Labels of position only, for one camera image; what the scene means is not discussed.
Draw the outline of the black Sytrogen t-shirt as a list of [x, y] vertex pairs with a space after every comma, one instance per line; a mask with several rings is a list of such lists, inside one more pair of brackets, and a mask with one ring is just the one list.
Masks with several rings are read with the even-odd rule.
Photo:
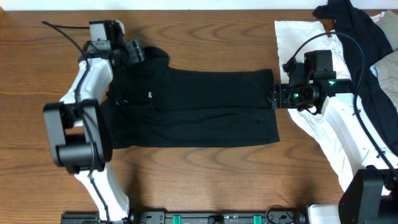
[[169, 55], [144, 49], [145, 60], [114, 74], [101, 104], [115, 149], [243, 147], [278, 142], [267, 101], [271, 70], [198, 72], [169, 66]]

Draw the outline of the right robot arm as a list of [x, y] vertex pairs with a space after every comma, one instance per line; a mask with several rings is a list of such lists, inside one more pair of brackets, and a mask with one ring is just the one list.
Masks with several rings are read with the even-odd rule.
[[397, 156], [372, 126], [353, 82], [336, 77], [332, 52], [307, 52], [303, 62], [292, 57], [282, 68], [289, 80], [273, 86], [272, 107], [322, 115], [350, 166], [340, 201], [307, 206], [297, 223], [397, 223]]

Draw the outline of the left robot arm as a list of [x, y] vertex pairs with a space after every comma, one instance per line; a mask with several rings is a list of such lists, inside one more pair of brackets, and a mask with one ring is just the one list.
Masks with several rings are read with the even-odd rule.
[[124, 43], [119, 20], [91, 21], [91, 39], [78, 46], [79, 72], [57, 103], [47, 103], [43, 114], [54, 163], [66, 168], [91, 195], [95, 212], [65, 212], [61, 223], [141, 223], [121, 189], [111, 158], [113, 147], [100, 109], [113, 72], [143, 61], [139, 42]]

